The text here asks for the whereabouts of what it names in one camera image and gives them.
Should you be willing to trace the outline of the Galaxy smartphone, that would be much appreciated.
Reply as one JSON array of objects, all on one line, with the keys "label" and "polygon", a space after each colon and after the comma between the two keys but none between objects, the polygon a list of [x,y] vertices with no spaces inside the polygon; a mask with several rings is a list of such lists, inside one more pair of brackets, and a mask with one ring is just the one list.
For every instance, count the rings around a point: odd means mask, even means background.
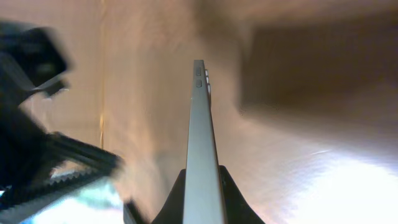
[{"label": "Galaxy smartphone", "polygon": [[183,203],[187,224],[226,223],[210,90],[204,61],[194,60]]}]

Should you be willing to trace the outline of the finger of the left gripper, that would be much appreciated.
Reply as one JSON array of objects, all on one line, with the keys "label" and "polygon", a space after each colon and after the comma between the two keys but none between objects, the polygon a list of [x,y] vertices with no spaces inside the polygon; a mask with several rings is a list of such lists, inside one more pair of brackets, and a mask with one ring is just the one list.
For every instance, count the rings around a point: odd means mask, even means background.
[{"label": "finger of the left gripper", "polygon": [[1,223],[20,223],[62,197],[79,190],[106,174],[83,170],[32,185],[12,187],[1,195]]},{"label": "finger of the left gripper", "polygon": [[61,133],[46,135],[43,147],[57,157],[83,164],[104,174],[113,173],[123,163],[119,156],[111,152]]}]

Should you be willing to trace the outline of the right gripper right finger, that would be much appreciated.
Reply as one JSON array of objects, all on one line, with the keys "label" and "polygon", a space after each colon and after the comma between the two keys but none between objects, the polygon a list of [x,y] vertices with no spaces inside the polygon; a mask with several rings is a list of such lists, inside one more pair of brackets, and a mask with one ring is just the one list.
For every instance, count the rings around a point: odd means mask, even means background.
[{"label": "right gripper right finger", "polygon": [[228,224],[265,224],[249,206],[225,166],[219,166]]}]

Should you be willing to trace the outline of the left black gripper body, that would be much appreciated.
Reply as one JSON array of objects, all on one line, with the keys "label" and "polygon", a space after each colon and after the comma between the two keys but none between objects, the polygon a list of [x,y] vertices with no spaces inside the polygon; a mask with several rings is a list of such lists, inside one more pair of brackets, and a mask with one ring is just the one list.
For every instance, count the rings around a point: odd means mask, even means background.
[{"label": "left black gripper body", "polygon": [[67,53],[53,29],[1,21],[1,197],[52,176],[63,159],[43,147],[45,126],[34,114],[34,96],[51,99],[68,85]]}]

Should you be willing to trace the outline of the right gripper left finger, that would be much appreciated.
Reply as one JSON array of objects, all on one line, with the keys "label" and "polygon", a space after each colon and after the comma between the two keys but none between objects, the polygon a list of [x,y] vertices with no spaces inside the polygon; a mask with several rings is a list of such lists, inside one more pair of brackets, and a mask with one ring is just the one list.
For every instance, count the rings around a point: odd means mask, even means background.
[{"label": "right gripper left finger", "polygon": [[[186,170],[182,169],[167,197],[163,207],[151,224],[182,224]],[[133,200],[124,204],[123,220],[125,224],[148,224]]]}]

